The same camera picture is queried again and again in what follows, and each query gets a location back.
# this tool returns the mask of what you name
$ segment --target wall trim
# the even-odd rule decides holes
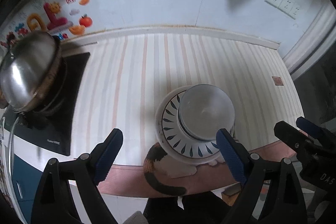
[[[335,43],[336,39],[336,27],[329,33],[329,35],[323,40],[322,45],[310,56],[302,66],[300,66],[295,72],[291,74],[293,81],[303,75],[309,68],[311,68]]]
[[[203,28],[195,26],[166,26],[166,25],[151,25],[151,26],[139,26],[130,28],[119,28],[112,30],[105,30],[102,32],[92,33],[81,37],[75,37],[62,41],[62,48],[64,50],[81,47],[93,42],[104,40],[114,37],[123,37],[127,35],[137,34],[153,34],[153,33],[176,33],[176,34],[192,34],[192,35],[204,35],[209,37],[216,37],[228,40],[242,41],[254,45],[259,45],[267,48],[277,50],[280,46],[279,43],[266,40],[260,37],[254,37],[251,35],[229,32],[226,30],[216,28]]]
[[[329,34],[336,21],[336,10],[330,0],[323,0],[322,7],[294,47],[283,58],[289,73],[297,69]]]

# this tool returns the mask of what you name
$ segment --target wooden block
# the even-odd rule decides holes
[[[236,201],[237,197],[239,196],[241,192],[241,185],[240,183],[233,184],[229,187],[227,187],[222,192],[222,200],[229,206],[232,206],[234,202]]]
[[[228,197],[227,195],[225,195],[225,194],[222,193],[222,200],[227,205],[232,206],[235,203],[236,199],[238,198],[239,194],[240,194],[240,192],[234,194],[233,196]]]

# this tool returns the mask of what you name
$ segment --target cartoon sticker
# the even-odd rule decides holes
[[[77,14],[79,14],[79,10],[78,9],[72,9],[69,14],[71,16],[77,15]]]
[[[85,33],[84,25],[75,25],[69,28],[69,31],[74,35],[82,35]]]
[[[84,25],[86,28],[90,27],[92,25],[92,19],[85,14],[79,19],[79,25]]]
[[[35,31],[38,27],[41,29],[41,31],[47,30],[47,27],[44,24],[42,18],[36,13],[33,13],[27,17],[27,25],[32,32]]]
[[[50,20],[50,23],[47,25],[50,34],[60,32],[73,25],[73,23],[68,21],[65,17],[56,18],[55,14],[58,14],[62,8],[58,2],[45,3],[43,8]]]
[[[7,41],[9,40],[9,43],[11,45],[14,45],[14,43],[16,42],[16,37],[15,37],[14,33],[9,32],[8,35],[6,35],[6,40]],[[0,45],[7,48],[7,42],[0,41]]]
[[[19,39],[23,38],[25,35],[28,34],[28,30],[24,28],[24,26],[24,23],[19,23],[14,29],[14,31],[18,34]]]
[[[90,2],[90,0],[80,0],[78,3],[80,5],[87,5]]]
[[[64,39],[64,37],[62,36],[61,33],[59,33],[57,36],[58,36],[58,38],[59,38],[60,40],[63,40],[63,39]]]

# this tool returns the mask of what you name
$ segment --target blue gripper pad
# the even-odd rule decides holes
[[[226,129],[220,129],[216,135],[216,144],[228,165],[232,176],[242,185],[247,181],[246,165],[248,165],[248,151],[242,144],[236,143]]]
[[[91,156],[95,168],[93,183],[97,186],[99,182],[106,179],[111,166],[117,157],[123,144],[123,133],[119,129],[114,129],[103,143],[96,145]]]
[[[320,127],[315,125],[314,123],[308,121],[304,117],[298,117],[296,120],[296,126],[305,131],[308,135],[312,136],[314,139],[318,139],[322,137],[322,130]]]

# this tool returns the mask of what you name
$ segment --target striped countertop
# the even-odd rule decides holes
[[[273,128],[303,116],[293,81],[276,50],[187,34],[144,34],[98,41],[90,51],[76,103],[71,155],[90,152],[113,128],[124,134],[115,165],[142,166],[156,142],[155,111],[172,90],[218,86],[236,111],[235,132],[247,150],[276,142]],[[284,86],[276,86],[279,76]]]

